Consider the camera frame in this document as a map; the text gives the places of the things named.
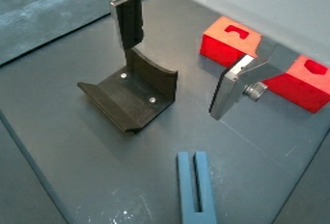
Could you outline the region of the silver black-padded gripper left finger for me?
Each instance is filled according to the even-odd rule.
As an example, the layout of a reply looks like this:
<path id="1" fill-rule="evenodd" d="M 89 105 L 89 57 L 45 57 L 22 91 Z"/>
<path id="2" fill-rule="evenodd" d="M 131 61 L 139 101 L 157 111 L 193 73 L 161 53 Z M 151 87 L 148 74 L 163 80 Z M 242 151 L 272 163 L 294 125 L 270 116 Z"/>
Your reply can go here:
<path id="1" fill-rule="evenodd" d="M 143 41 L 143 19 L 140 0 L 109 0 L 116 18 L 123 49 L 133 48 Z"/>

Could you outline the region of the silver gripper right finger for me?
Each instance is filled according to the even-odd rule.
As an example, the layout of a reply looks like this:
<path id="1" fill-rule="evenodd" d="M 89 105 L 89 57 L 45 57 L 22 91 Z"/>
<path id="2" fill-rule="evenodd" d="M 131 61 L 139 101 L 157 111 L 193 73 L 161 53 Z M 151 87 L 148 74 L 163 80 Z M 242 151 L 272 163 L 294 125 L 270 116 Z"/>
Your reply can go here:
<path id="1" fill-rule="evenodd" d="M 262 39 L 256 56 L 242 56 L 223 71 L 216 85 L 208 113 L 219 120 L 243 96 L 256 100 L 267 87 L 263 81 L 283 74 L 299 54 L 271 39 Z"/>

